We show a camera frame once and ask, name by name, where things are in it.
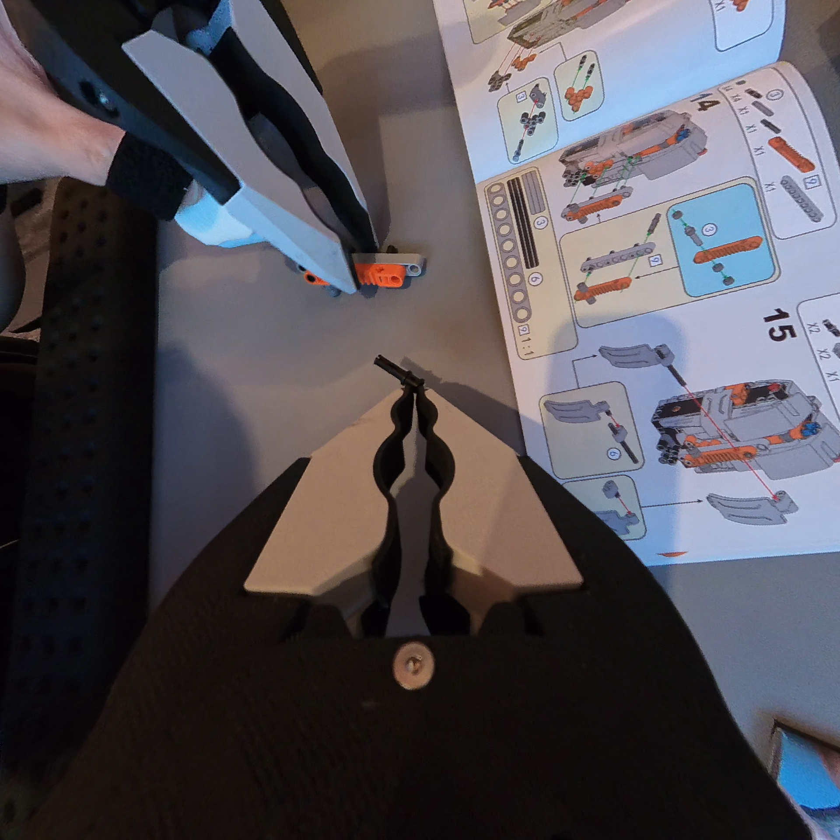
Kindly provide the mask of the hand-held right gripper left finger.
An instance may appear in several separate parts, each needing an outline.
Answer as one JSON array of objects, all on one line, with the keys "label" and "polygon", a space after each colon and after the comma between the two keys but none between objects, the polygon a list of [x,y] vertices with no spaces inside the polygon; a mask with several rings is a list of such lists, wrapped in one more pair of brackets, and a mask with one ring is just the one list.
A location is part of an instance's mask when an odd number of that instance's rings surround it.
[{"label": "hand-held right gripper left finger", "polygon": [[352,632],[384,635],[402,561],[392,488],[405,469],[414,396],[411,387],[390,394],[314,452],[247,592],[336,606]]}]

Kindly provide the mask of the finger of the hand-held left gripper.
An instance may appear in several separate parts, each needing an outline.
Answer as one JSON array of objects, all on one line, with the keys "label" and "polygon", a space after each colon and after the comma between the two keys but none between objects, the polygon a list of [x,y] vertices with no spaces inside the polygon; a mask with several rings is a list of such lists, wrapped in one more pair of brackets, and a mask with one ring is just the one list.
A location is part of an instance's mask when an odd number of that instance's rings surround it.
[{"label": "finger of the hand-held left gripper", "polygon": [[133,38],[123,50],[238,179],[239,189],[225,205],[230,215],[317,277],[355,293],[339,237],[260,149],[207,58],[155,31]]},{"label": "finger of the hand-held left gripper", "polygon": [[[281,2],[163,2],[154,15],[154,31],[207,58],[233,93],[260,149],[300,187],[311,210],[344,248],[359,253],[379,248],[319,81]],[[160,216],[174,219],[208,245],[270,244],[227,211],[238,179],[170,105],[190,136],[201,141],[210,162],[233,183],[223,186],[220,176],[210,175],[208,164],[201,168],[184,153],[167,149],[175,174],[186,184],[165,199]]]}]

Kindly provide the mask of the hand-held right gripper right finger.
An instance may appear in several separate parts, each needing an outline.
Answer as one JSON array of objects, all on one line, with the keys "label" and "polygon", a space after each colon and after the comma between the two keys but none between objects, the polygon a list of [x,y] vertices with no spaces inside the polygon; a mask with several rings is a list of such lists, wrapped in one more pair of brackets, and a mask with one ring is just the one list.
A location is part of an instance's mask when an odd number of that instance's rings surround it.
[{"label": "hand-held right gripper right finger", "polygon": [[494,605],[583,579],[516,452],[443,397],[417,392],[437,485],[420,599],[433,634],[477,631]]}]

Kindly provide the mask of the black brick pin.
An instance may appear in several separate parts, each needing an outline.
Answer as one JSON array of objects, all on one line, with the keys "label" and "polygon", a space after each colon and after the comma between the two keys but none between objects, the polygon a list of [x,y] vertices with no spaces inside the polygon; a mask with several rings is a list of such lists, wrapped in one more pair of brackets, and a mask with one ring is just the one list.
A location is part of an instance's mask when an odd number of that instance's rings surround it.
[{"label": "black brick pin", "polygon": [[425,380],[410,370],[403,369],[398,364],[386,359],[381,354],[378,354],[374,359],[374,365],[383,370],[388,375],[397,379],[400,385],[408,387],[417,392],[425,387]]}]

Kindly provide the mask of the orange and grey brick assembly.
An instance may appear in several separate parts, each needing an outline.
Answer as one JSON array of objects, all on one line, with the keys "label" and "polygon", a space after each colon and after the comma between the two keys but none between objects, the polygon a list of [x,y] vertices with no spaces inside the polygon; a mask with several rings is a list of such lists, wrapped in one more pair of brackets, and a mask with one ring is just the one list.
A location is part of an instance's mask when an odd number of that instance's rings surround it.
[{"label": "orange and grey brick assembly", "polygon": [[369,297],[376,288],[408,288],[412,278],[425,272],[427,264],[425,256],[400,253],[394,246],[384,253],[359,253],[352,248],[344,251],[353,266],[358,290]]}]

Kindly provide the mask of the person's left hand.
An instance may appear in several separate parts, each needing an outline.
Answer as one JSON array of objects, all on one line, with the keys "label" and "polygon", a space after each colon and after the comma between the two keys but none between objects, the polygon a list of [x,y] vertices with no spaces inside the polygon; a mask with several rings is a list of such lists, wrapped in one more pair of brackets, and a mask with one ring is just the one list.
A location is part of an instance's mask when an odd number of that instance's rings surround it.
[{"label": "person's left hand", "polygon": [[70,176],[103,186],[124,131],[60,100],[1,12],[1,183]]}]

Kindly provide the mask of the dark perforated metal beam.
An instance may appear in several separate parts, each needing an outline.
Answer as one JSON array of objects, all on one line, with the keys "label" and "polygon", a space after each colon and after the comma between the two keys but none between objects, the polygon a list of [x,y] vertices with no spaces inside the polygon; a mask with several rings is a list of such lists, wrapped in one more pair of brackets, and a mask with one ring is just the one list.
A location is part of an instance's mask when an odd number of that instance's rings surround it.
[{"label": "dark perforated metal beam", "polygon": [[2,714],[2,773],[51,786],[98,718],[148,604],[157,223],[57,188]]}]

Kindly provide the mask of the building instruction booklet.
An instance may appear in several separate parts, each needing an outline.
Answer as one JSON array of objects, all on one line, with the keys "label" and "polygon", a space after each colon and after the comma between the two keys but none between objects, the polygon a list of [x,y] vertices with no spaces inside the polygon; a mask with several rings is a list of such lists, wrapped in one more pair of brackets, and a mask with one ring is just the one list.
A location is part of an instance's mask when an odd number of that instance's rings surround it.
[{"label": "building instruction booklet", "polygon": [[434,3],[528,454],[646,564],[838,550],[838,167],[794,5]]}]

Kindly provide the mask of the blue toy set box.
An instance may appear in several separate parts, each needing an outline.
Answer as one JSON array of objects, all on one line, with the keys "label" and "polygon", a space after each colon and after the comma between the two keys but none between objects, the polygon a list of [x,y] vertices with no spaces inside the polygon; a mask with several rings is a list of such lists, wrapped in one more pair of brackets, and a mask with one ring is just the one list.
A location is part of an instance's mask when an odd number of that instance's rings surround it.
[{"label": "blue toy set box", "polygon": [[812,838],[839,838],[838,747],[775,722],[770,771]]}]

